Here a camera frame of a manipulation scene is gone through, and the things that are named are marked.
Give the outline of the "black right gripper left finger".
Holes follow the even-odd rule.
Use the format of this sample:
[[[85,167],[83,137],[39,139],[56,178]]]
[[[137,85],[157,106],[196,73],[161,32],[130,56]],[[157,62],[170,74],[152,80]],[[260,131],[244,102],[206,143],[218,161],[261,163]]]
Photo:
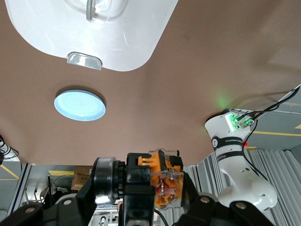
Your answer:
[[[18,208],[0,224],[2,226],[87,226],[97,204],[94,194],[94,176],[91,176],[75,197],[64,196],[60,202],[45,209],[40,203]]]

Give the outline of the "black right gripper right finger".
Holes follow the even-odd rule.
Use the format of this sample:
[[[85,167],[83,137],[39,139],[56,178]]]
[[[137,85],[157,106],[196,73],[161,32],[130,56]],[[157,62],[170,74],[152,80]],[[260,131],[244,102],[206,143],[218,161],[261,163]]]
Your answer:
[[[273,225],[254,205],[234,201],[229,207],[208,195],[199,195],[190,176],[183,177],[184,214],[175,226],[271,226]]]

